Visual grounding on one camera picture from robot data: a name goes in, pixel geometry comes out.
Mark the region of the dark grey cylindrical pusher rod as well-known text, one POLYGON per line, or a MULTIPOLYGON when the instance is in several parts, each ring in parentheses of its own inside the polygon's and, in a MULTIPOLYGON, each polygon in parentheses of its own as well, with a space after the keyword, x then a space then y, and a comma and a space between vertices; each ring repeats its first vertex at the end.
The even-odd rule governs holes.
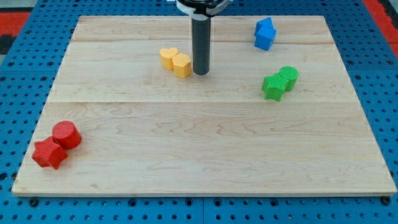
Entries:
POLYGON ((210 70, 211 19, 204 21, 192 19, 193 71, 206 75, 210 70))

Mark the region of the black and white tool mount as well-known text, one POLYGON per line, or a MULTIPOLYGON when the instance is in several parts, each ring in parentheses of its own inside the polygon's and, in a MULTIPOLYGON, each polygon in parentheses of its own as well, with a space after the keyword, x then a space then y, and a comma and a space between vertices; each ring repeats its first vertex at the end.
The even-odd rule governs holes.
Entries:
POLYGON ((209 19, 227 8, 231 0, 176 0, 177 8, 192 19, 209 19))

